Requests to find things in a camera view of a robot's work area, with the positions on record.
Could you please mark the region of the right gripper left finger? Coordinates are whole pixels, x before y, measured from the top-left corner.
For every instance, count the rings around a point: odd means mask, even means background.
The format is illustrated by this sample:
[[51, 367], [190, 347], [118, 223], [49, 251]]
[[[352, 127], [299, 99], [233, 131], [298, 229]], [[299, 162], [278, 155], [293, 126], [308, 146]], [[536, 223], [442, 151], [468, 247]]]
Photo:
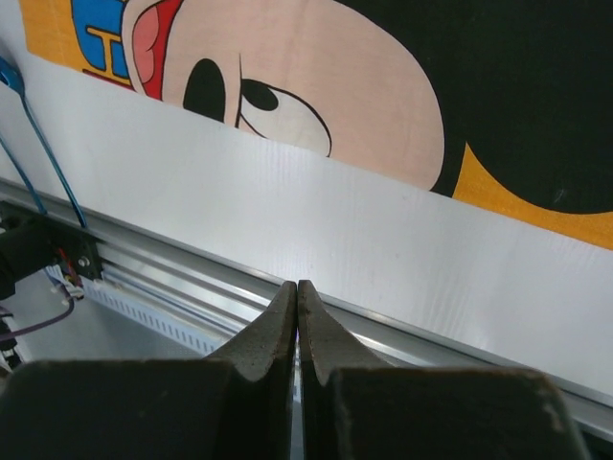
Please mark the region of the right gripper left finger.
[[296, 286], [196, 360], [39, 361], [1, 395], [5, 459], [285, 459]]

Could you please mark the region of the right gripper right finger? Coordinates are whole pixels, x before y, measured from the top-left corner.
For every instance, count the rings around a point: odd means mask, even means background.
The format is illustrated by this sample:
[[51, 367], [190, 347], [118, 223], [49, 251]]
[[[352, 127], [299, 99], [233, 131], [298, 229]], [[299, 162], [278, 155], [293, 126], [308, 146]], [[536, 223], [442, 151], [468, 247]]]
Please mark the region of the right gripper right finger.
[[558, 390], [536, 371], [396, 367], [298, 285], [308, 459], [585, 459]]

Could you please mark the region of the orange cartoon mouse placemat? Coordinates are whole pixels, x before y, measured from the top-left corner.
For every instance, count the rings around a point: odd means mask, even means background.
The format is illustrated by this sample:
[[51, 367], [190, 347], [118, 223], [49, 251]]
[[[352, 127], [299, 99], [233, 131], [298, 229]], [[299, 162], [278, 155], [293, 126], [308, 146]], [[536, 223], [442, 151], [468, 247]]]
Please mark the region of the orange cartoon mouse placemat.
[[608, 1], [24, 1], [37, 57], [603, 248]]

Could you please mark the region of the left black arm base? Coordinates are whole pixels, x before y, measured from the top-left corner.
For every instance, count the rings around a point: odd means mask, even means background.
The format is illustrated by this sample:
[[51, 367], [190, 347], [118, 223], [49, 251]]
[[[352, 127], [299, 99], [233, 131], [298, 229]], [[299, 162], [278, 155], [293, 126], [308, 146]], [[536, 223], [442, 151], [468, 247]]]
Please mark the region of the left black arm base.
[[47, 266], [60, 265], [76, 281], [102, 277], [98, 240], [87, 231], [7, 201], [1, 203], [1, 298]]

